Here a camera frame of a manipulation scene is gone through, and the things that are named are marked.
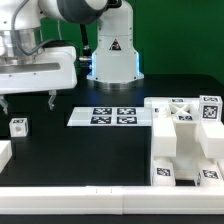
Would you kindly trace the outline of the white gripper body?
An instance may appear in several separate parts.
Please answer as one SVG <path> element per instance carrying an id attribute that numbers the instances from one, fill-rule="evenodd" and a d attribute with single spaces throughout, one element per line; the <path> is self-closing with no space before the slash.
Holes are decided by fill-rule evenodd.
<path id="1" fill-rule="evenodd" d="M 0 94 L 71 89 L 77 84 L 72 46 L 46 48 L 34 64 L 0 66 Z"/>

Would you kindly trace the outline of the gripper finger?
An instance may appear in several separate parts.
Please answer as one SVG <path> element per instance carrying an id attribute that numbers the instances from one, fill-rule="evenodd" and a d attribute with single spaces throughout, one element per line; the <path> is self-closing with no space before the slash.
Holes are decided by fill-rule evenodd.
<path id="1" fill-rule="evenodd" d="M 5 100 L 3 95 L 0 95 L 0 106 L 3 108 L 3 112 L 8 114 L 8 102 Z"/>
<path id="2" fill-rule="evenodd" d="M 49 91 L 49 100 L 48 100 L 48 106 L 50 110 L 54 109 L 54 100 L 56 99 L 57 91 L 56 90 L 50 90 Z"/>

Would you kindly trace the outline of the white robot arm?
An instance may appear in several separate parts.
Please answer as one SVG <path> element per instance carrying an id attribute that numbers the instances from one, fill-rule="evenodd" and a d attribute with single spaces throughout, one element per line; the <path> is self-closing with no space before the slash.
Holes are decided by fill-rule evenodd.
<path id="1" fill-rule="evenodd" d="M 98 24 L 98 46 L 83 40 L 82 57 L 73 46 L 42 38 L 41 20 Z M 6 94 L 47 91 L 50 98 L 77 84 L 74 62 L 91 66 L 87 79 L 125 88 L 144 78 L 133 47 L 133 9 L 126 0 L 0 0 L 0 106 Z"/>

